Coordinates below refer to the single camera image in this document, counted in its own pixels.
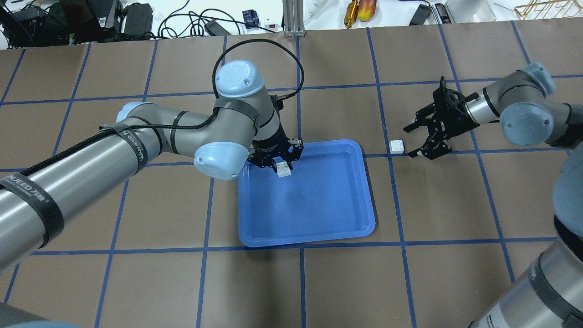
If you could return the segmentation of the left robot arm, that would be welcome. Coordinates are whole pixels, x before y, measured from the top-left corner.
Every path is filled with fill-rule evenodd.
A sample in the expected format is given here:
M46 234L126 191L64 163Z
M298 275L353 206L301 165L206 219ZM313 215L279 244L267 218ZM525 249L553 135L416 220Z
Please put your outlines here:
M190 157L217 180L234 180L249 163L279 172L303 152L301 138L287 137L283 102L297 94L269 95L248 60L213 68L216 100L210 115L153 102L129 102L114 124L39 164L1 179L0 266L6 272L122 182L167 152Z

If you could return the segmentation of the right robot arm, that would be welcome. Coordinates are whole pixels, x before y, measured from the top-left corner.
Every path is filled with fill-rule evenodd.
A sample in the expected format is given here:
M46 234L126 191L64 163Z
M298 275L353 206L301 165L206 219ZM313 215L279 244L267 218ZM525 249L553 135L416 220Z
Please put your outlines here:
M432 102L415 112L404 132L423 127L427 138L408 156L437 159L452 152L449 140L497 124L521 150L546 144L570 154L553 183L545 183L556 240L470 328L580 328L582 326L582 105L555 102L545 65L533 62L463 95L441 77Z

